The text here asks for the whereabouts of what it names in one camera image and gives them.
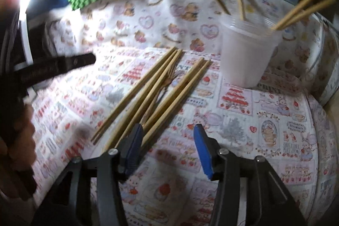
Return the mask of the person's left hand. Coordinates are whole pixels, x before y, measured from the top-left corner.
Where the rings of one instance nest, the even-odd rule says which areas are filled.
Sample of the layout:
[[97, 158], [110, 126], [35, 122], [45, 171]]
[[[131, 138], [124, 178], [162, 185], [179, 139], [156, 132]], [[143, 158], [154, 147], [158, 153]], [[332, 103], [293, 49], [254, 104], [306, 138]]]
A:
[[[18, 134], [14, 143], [10, 147], [7, 147], [5, 142], [1, 140], [1, 156], [9, 155], [13, 161], [12, 166], [14, 170], [28, 170], [36, 160], [36, 143], [33, 139], [35, 127], [32, 123], [32, 117], [33, 108], [30, 104], [26, 104], [23, 114], [14, 124], [14, 129]], [[2, 163], [1, 192], [8, 198], [19, 198], [18, 189], [11, 180], [9, 171]]]

